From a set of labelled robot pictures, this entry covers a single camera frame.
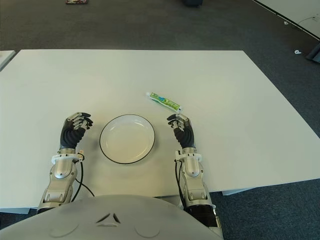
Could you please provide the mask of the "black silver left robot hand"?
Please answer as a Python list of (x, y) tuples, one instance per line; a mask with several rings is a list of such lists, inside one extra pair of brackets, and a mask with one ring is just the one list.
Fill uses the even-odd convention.
[(75, 149), (85, 135), (86, 130), (93, 126), (91, 115), (85, 112), (76, 112), (67, 117), (60, 134), (59, 149)]

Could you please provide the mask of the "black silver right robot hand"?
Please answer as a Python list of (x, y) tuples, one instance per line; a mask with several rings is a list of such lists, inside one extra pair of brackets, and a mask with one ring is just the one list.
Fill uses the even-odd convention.
[(196, 147), (194, 131), (188, 117), (182, 114), (172, 114), (167, 118), (167, 121), (182, 149)]

